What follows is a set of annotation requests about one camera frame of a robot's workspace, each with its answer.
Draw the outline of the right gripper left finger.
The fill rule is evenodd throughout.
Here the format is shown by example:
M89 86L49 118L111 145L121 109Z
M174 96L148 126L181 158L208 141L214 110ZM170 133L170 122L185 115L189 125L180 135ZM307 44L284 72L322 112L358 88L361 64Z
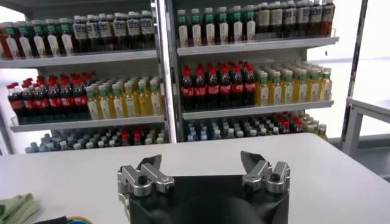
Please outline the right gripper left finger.
M162 155L143 158L134 168L121 166L117 171L118 198L124 205L125 215L130 219L130 196L138 198L152 195L155 189L163 195L171 195L175 190L175 179L160 171Z

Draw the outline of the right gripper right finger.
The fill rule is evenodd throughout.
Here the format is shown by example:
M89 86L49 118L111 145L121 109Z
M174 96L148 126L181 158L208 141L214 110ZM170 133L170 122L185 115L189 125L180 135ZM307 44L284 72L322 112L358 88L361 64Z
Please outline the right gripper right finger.
M241 162L246 171L242 176L242 187L246 193L265 190L282 194L290 189L291 167L278 161L275 166L260 154L241 151Z

